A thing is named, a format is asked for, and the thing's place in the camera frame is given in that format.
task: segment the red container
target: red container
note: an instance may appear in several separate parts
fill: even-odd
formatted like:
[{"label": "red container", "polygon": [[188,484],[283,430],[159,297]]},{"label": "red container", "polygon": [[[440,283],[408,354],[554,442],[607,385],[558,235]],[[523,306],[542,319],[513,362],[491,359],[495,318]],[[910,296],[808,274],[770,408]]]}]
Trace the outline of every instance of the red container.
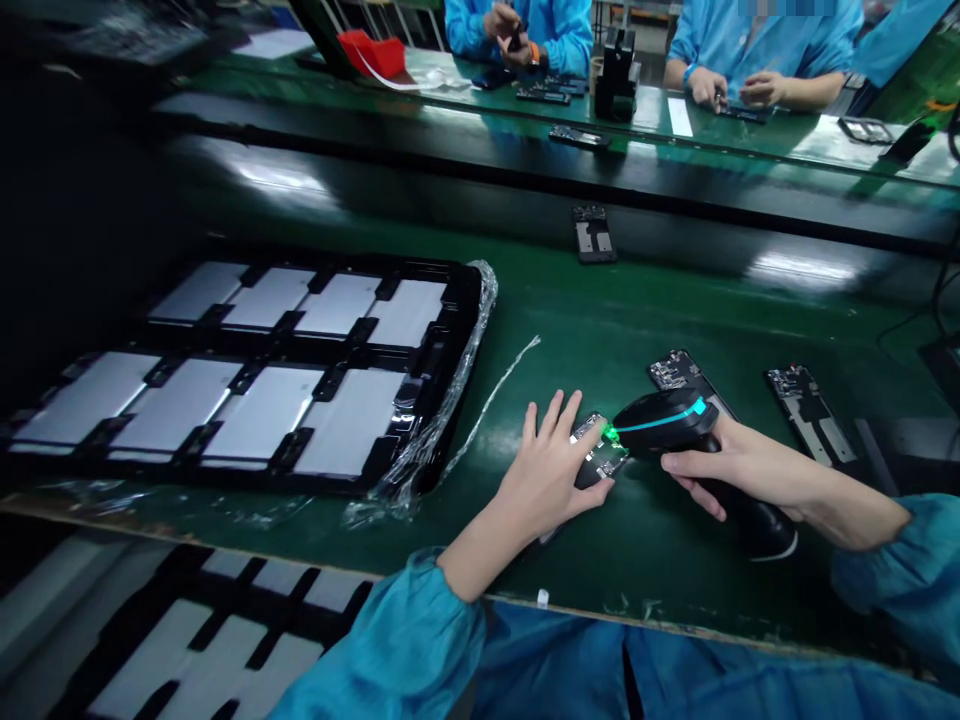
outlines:
[{"label": "red container", "polygon": [[337,40],[347,53],[350,64],[367,77],[373,77],[367,65],[385,78],[392,78],[406,69],[403,43],[397,38],[374,42],[363,30],[351,30],[337,35]]}]

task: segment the plastic wrap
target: plastic wrap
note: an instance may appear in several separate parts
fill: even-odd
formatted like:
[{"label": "plastic wrap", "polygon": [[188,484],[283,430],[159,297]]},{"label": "plastic wrap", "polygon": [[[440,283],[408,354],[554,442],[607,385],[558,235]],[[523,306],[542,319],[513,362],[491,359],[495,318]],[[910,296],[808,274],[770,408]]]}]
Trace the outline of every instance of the plastic wrap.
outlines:
[{"label": "plastic wrap", "polygon": [[[387,517],[410,520],[417,512],[419,498],[414,490],[415,481],[429,461],[437,443],[440,442],[440,438],[446,430],[457,404],[460,402],[463,389],[466,387],[474,360],[477,357],[477,350],[480,348],[480,341],[483,339],[487,323],[490,321],[490,314],[497,302],[497,276],[494,274],[493,268],[483,260],[474,260],[468,264],[480,271],[480,309],[477,315],[477,324],[470,334],[470,340],[463,350],[463,355],[460,356],[460,362],[457,364],[447,394],[444,396],[437,414],[407,444],[393,467],[367,493],[367,497],[347,506],[342,519],[342,524],[346,528],[363,527]],[[451,461],[450,467],[455,464],[456,460],[459,460],[459,454],[454,461]],[[441,480],[446,477],[447,472],[448,470],[445,469],[441,475]]]},{"label": "plastic wrap", "polygon": [[[176,517],[180,532],[182,528],[210,520],[270,530],[313,501],[308,495],[223,492],[214,488],[147,485],[133,480],[60,480],[32,485],[29,495],[12,492],[3,498],[3,503],[11,510],[28,514],[47,515],[55,508],[57,515],[65,513],[78,522],[107,521],[139,530],[161,522],[161,518],[162,524],[168,525],[169,518]],[[48,498],[49,504],[43,502],[43,498]],[[148,513],[143,512],[147,508],[146,500],[149,500]]]}]

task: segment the worker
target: worker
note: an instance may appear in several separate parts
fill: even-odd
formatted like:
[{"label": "worker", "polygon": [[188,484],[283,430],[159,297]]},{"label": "worker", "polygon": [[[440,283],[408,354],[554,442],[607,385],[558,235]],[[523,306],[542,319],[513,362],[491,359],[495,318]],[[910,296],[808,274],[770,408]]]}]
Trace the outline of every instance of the worker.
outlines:
[{"label": "worker", "polygon": [[598,422],[570,443],[580,401],[575,392],[561,413],[557,391],[539,432],[529,405],[490,503],[449,547],[414,553],[375,585],[351,631],[271,718],[960,718],[960,698],[947,692],[960,689],[960,498],[891,500],[723,415],[721,452],[666,454],[663,468],[717,520],[726,511],[697,478],[806,521],[837,548],[840,597],[857,612],[885,612],[939,686],[863,660],[773,655],[501,603],[485,612],[481,595],[525,545],[599,508],[614,487],[611,478],[574,487],[604,429]]},{"label": "worker", "polygon": [[887,14],[879,19],[876,27],[867,33],[854,52],[853,70],[866,76],[866,80],[857,91],[848,115],[860,116],[867,112],[880,90],[913,56],[953,2],[900,0],[892,8],[889,7],[889,1],[875,3],[887,10]]},{"label": "worker", "polygon": [[[447,40],[455,55],[502,62],[514,71],[539,67],[586,77],[593,49],[591,0],[447,0]],[[520,43],[510,50],[514,30]]]},{"label": "worker", "polygon": [[741,15],[747,4],[685,0],[664,87],[685,91],[714,112],[731,97],[749,108],[826,109],[853,62],[853,41],[863,24],[861,0],[818,2],[814,7],[834,13],[806,17]]}]

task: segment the green workbench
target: green workbench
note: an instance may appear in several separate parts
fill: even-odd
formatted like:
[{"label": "green workbench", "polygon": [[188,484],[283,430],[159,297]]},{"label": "green workbench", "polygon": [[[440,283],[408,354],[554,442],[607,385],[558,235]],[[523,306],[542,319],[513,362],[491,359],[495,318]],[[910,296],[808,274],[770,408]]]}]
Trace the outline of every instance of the green workbench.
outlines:
[{"label": "green workbench", "polygon": [[[579,388],[585,408],[613,414],[653,389],[645,367],[672,348],[691,352],[745,423],[791,445],[762,378],[789,362],[810,367],[848,432],[856,417],[950,415],[908,349],[931,334],[932,324],[919,321],[894,338],[903,343],[893,352],[906,370],[874,345],[880,329],[902,318],[900,309],[628,260],[583,267],[568,249],[348,215],[315,190],[281,187],[280,180],[243,190],[233,182],[187,179],[183,188],[228,234],[245,228],[325,250],[492,265],[499,299],[453,449],[517,353],[535,336],[541,343],[503,383],[455,471],[412,521],[356,530],[341,526],[346,502],[339,499],[131,482],[69,491],[24,485],[0,509],[386,575],[414,550],[449,543],[489,501],[517,450],[527,402]],[[877,656],[877,636],[830,590],[828,548],[801,530],[791,559],[746,562],[730,528],[710,519],[656,464],[633,461],[602,509],[573,522],[540,556],[508,569],[491,595],[532,603],[543,588],[556,609],[783,651]]]},{"label": "green workbench", "polygon": [[[451,81],[467,81],[482,74],[489,66],[455,58],[449,53],[417,48],[406,49],[407,75],[392,78],[397,83],[425,82],[431,70],[439,69]],[[713,113],[687,101],[693,137],[674,135],[667,109],[669,97],[678,93],[660,88],[641,87],[637,110],[630,124],[613,123],[593,116],[589,97],[573,98],[567,107],[518,101],[516,87],[505,86],[494,91],[473,87],[441,87],[406,95],[416,105],[469,109],[482,113],[490,121],[491,129],[499,125],[517,132],[518,121],[536,121],[538,125],[555,122],[590,125],[614,133],[624,142],[639,139],[668,148],[710,148],[727,155],[723,163],[735,162],[734,157],[747,160],[790,161],[802,166],[843,170],[877,180],[896,178],[920,185],[960,186],[960,167],[947,149],[946,137],[938,133],[930,144],[906,168],[879,160],[884,148],[851,141],[840,129],[836,118],[829,116],[777,112],[766,124],[758,125]],[[408,115],[397,111],[390,103],[398,93],[388,90],[375,80],[348,83],[316,71],[303,69],[293,56],[279,60],[261,60],[241,55],[228,55],[216,61],[213,67],[199,73],[186,87],[211,93],[248,94],[261,100],[310,103],[331,107],[372,108],[379,112]],[[899,137],[904,126],[890,126]]]}]

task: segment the bracelet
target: bracelet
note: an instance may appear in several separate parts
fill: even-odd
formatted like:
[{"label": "bracelet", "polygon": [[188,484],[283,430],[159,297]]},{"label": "bracelet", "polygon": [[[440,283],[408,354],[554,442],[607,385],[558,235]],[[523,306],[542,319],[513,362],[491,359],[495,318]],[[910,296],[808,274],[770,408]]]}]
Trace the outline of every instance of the bracelet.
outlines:
[{"label": "bracelet", "polygon": [[697,65],[696,63],[691,63],[690,65],[687,66],[687,71],[683,74],[683,89],[684,89],[684,90],[689,90],[689,89],[690,89],[690,85],[689,85],[690,75],[692,75],[692,74],[693,74],[693,71],[696,70],[698,67],[700,67],[700,66]]}]

